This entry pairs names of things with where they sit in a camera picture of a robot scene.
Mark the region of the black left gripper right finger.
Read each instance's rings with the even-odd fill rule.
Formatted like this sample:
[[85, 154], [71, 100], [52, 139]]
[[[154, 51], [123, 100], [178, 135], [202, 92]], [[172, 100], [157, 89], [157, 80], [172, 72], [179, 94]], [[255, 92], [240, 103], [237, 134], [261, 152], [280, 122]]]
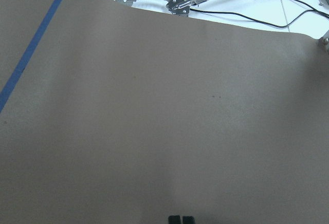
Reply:
[[183, 216], [182, 223], [183, 224], [195, 224], [195, 219], [193, 216]]

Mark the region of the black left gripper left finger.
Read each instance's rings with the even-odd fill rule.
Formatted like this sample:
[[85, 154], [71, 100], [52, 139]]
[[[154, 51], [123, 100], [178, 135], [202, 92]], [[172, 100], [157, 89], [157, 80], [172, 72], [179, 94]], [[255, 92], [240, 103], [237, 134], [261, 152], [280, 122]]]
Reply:
[[168, 217], [168, 224], [181, 224], [181, 217], [179, 215], [170, 215]]

